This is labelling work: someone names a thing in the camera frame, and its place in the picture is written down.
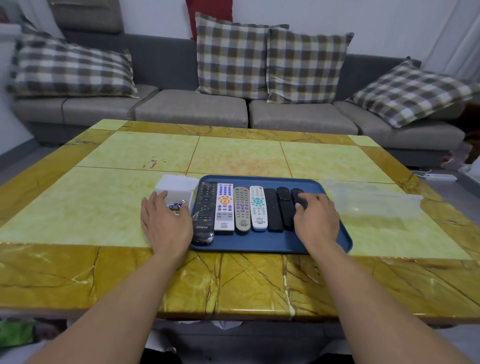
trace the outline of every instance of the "coffee table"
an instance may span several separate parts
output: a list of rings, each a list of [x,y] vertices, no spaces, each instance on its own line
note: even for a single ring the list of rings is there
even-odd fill
[[[357,181],[421,194],[416,219],[342,216],[350,255],[425,321],[480,320],[480,229],[369,137],[119,120],[100,121],[0,188],[0,308],[91,307],[150,257],[140,200],[166,173]],[[158,317],[337,316],[307,255],[189,251]]]

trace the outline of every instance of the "blue tray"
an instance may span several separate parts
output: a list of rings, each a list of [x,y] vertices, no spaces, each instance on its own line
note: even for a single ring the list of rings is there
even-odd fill
[[[287,187],[301,188],[305,192],[324,194],[325,190],[313,180],[301,180],[292,178],[268,178],[247,176],[221,176],[209,174],[200,179],[202,182],[232,183],[234,187],[262,186],[263,188]],[[340,221],[340,232],[336,240],[343,250],[348,253],[353,247],[352,238]],[[308,254],[307,249],[298,239],[294,231],[269,232],[253,231],[239,233],[235,230],[230,235],[219,235],[215,232],[213,242],[207,246],[191,245],[194,250],[222,251],[222,252],[255,252],[255,253],[288,253]]]

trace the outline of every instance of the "person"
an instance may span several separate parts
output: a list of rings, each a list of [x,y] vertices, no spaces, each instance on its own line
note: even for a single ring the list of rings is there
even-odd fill
[[[139,363],[168,282],[181,264],[193,227],[188,208],[176,216],[166,192],[142,199],[141,226],[152,257],[100,299],[29,364]],[[454,345],[397,302],[336,243],[339,215],[324,194],[301,194],[295,232],[322,271],[357,364],[467,364]]]

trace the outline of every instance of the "pillow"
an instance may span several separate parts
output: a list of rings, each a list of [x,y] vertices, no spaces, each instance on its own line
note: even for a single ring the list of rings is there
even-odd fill
[[[197,92],[267,100],[269,26],[217,21],[200,13],[196,21]]]
[[[128,52],[81,47],[39,32],[27,20],[12,65],[7,89],[15,96],[138,98]]]
[[[272,27],[268,38],[267,102],[333,102],[353,35],[308,36]]]
[[[406,60],[350,96],[360,106],[400,128],[456,102],[470,100],[480,84],[468,85],[450,76],[420,70]]]
[[[197,40],[197,26],[195,23],[195,13],[212,16],[218,20],[231,22],[233,0],[185,0],[187,3],[188,17],[190,18],[190,28],[192,29],[192,39]]]

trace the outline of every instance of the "sofa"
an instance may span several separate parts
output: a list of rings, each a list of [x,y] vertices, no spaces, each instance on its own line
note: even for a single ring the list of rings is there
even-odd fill
[[[203,95],[196,43],[189,39],[64,31],[82,46],[132,54],[139,99],[60,97],[18,99],[16,115],[43,143],[63,144],[101,119],[170,122],[235,128],[367,135],[408,166],[435,167],[464,133],[450,125],[463,105],[452,105],[400,129],[344,100],[403,59],[348,54],[333,104],[269,104],[264,100]]]

